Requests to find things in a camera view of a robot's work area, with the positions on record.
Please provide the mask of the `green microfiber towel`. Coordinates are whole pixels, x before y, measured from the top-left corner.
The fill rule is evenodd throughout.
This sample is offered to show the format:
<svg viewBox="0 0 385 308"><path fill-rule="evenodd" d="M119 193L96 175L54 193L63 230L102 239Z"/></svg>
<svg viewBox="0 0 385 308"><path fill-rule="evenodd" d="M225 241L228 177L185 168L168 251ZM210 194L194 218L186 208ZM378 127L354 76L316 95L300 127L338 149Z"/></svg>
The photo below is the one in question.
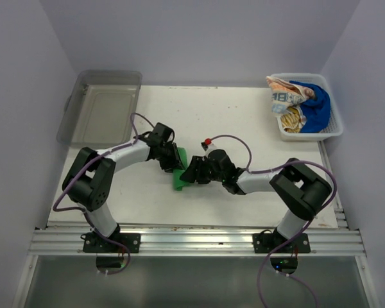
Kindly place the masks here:
<svg viewBox="0 0 385 308"><path fill-rule="evenodd" d="M173 189L175 191L182 191L184 187L189 187L190 186L190 183L189 182L185 182L183 180L180 179L182 173L184 172L185 170L181 171L181 170L174 170L173 171Z"/></svg>

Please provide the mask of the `printed patterned towel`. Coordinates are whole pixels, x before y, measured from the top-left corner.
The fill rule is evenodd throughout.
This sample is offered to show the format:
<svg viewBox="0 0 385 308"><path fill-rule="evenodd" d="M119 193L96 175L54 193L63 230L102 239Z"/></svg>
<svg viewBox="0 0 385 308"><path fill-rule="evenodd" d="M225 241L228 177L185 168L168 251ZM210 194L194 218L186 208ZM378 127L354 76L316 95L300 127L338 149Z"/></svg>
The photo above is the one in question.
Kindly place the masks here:
<svg viewBox="0 0 385 308"><path fill-rule="evenodd" d="M297 106L308 99L315 98L315 92L309 87L272 76L267 76L266 81L271 89L271 111L276 116L286 114L289 107Z"/></svg>

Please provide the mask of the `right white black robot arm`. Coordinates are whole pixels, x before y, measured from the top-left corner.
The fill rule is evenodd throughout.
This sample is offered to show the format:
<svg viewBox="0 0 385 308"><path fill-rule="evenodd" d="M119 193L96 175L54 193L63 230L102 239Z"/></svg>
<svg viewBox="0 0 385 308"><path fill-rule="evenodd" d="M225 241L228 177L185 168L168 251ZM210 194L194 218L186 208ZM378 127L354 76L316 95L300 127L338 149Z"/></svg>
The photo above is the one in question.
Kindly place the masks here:
<svg viewBox="0 0 385 308"><path fill-rule="evenodd" d="M273 169L249 171L237 167L224 150L194 156L180 179L191 184L217 181L230 193L275 192L287 206L287 212L272 234L259 240L265 247L287 252L315 216L335 197L337 183L323 166L297 158Z"/></svg>

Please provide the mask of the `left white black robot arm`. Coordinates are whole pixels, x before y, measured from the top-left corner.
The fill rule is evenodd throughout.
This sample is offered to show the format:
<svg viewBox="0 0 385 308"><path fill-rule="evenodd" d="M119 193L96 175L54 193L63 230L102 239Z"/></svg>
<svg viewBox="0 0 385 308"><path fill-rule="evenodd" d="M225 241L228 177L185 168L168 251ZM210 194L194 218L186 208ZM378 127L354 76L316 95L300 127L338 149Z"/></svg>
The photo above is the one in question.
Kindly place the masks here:
<svg viewBox="0 0 385 308"><path fill-rule="evenodd" d="M184 165L174 142L174 130L157 123L152 131L135 136L133 142L103 150L82 148L62 183L62 195L55 212L78 210L84 214L106 252L121 243L119 225L112 217L107 199L116 173L134 164L156 160L161 170L171 173Z"/></svg>

